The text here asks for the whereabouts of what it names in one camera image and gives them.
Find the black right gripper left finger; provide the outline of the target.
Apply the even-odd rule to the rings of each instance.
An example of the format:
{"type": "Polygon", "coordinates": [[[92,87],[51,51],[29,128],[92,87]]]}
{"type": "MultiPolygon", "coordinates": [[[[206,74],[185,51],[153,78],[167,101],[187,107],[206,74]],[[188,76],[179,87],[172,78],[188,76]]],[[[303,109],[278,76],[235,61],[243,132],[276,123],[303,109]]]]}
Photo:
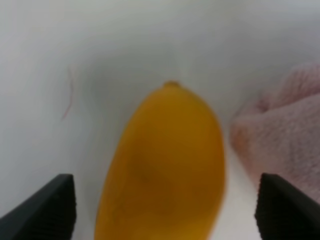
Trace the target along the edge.
{"type": "Polygon", "coordinates": [[[0,218],[2,240],[70,240],[76,224],[72,174],[59,174],[0,218]]]}

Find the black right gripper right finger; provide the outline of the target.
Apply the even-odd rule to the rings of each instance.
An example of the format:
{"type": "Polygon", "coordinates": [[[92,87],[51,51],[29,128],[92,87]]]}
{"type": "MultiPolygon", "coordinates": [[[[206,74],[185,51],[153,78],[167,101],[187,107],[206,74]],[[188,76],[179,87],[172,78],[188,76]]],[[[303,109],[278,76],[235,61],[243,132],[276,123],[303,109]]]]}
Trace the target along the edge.
{"type": "Polygon", "coordinates": [[[320,238],[320,205],[277,174],[261,175],[254,217],[263,240],[320,238]]]}

